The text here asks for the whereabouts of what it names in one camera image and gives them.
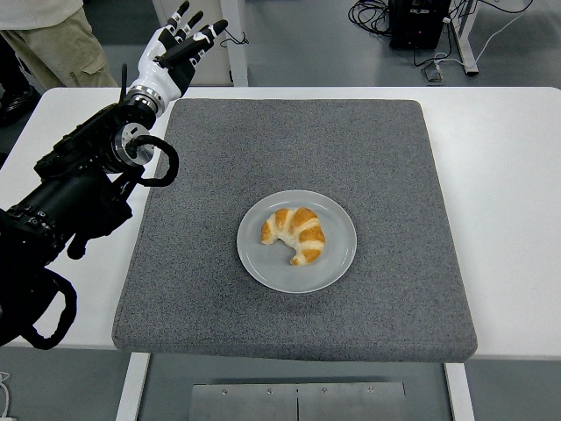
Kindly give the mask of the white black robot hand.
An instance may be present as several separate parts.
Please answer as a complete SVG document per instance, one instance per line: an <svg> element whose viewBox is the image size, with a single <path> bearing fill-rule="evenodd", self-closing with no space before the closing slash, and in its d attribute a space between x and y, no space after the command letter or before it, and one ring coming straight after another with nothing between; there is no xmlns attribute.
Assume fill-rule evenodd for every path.
<svg viewBox="0 0 561 421"><path fill-rule="evenodd" d="M196 29L203 12L186 17L188 8L189 2L183 2L153 34L138 62L138 79L127 90L128 97L148 96L162 109L185 94L195 68L228 26L221 19Z"/></svg>

